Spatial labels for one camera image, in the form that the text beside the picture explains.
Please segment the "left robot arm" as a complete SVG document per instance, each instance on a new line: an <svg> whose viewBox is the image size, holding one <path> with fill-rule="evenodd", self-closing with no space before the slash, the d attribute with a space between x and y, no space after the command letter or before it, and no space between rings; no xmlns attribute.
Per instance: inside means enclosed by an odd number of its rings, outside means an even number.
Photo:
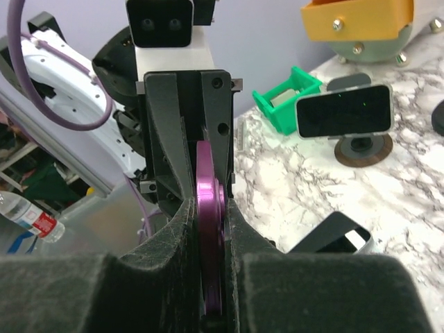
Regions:
<svg viewBox="0 0 444 333"><path fill-rule="evenodd" d="M204 222L221 222L231 194L233 97L241 89L216 69L204 30L178 49L141 49L128 28L93 60L70 47L56 19L43 12L28 22L19 44L41 102L70 130L32 104L10 115L97 194L106 197L131 179L144 197L173 216L194 197Z"/></svg>

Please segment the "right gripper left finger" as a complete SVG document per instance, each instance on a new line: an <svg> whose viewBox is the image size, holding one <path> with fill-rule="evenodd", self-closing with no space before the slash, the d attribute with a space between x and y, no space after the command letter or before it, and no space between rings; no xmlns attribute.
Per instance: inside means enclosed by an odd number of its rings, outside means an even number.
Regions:
<svg viewBox="0 0 444 333"><path fill-rule="evenodd" d="M196 204L123 257L1 258L2 332L197 332Z"/></svg>

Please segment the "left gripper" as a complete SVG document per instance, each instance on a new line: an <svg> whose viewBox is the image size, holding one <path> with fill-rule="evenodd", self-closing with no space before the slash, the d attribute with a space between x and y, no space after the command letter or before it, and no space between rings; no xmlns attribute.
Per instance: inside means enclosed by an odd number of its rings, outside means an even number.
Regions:
<svg viewBox="0 0 444 333"><path fill-rule="evenodd" d="M139 115L151 193L169 218L196 193L196 145L209 141L214 173L232 194L234 86L222 69L154 71L140 83Z"/></svg>

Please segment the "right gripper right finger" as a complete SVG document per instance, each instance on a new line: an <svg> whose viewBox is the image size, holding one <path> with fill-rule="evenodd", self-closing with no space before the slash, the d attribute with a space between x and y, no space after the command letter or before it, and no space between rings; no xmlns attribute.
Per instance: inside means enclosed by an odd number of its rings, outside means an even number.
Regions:
<svg viewBox="0 0 444 333"><path fill-rule="evenodd" d="M408 270L394 257L284 254L225 211L230 332L431 332Z"/></svg>

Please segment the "grey black phone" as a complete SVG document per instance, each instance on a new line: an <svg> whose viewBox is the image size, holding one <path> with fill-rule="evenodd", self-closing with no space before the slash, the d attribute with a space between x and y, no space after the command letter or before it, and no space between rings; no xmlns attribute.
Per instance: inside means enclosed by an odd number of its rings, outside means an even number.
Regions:
<svg viewBox="0 0 444 333"><path fill-rule="evenodd" d="M369 253L372 234L341 212L332 212L308 233L289 254L294 253Z"/></svg>

